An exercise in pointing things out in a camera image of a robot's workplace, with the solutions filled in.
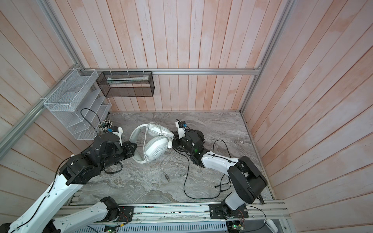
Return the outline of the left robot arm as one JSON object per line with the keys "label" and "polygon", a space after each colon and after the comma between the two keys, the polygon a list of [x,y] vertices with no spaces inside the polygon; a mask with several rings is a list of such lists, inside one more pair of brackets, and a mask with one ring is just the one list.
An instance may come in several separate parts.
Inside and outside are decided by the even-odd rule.
{"label": "left robot arm", "polygon": [[118,224],[120,208],[112,197],[103,198],[92,207],[63,218],[54,216],[92,178],[135,155],[137,145],[131,141],[123,142],[122,133],[121,127],[112,126],[107,133],[97,135],[86,150],[65,159],[46,191],[17,220],[2,224],[1,232],[72,233],[101,220]]}

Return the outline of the black blue headphones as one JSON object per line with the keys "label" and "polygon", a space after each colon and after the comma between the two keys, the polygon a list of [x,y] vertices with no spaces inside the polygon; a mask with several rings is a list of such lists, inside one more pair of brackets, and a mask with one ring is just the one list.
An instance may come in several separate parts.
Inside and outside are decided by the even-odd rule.
{"label": "black blue headphones", "polygon": [[205,143],[205,137],[201,131],[187,129],[186,137],[193,146],[201,146]]}

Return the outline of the white headphones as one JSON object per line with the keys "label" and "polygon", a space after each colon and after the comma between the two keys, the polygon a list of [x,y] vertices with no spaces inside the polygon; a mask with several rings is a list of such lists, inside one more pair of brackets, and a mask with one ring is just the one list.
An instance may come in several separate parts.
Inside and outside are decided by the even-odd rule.
{"label": "white headphones", "polygon": [[139,164],[156,161],[167,149],[173,145],[174,134],[157,123],[150,122],[142,124],[133,130],[130,136],[130,142],[137,144],[138,136],[142,129],[145,129],[143,157],[136,150],[133,159]]}

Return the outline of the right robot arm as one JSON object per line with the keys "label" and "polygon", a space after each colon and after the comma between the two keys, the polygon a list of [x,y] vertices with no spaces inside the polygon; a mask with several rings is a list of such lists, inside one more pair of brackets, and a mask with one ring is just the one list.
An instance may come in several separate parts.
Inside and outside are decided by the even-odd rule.
{"label": "right robot arm", "polygon": [[204,135],[198,130],[181,130],[173,134],[174,150],[184,152],[197,166],[219,171],[229,177],[234,191],[216,211],[225,219],[233,217],[244,204],[252,204],[267,187],[267,180],[249,157],[230,158],[206,149]]}

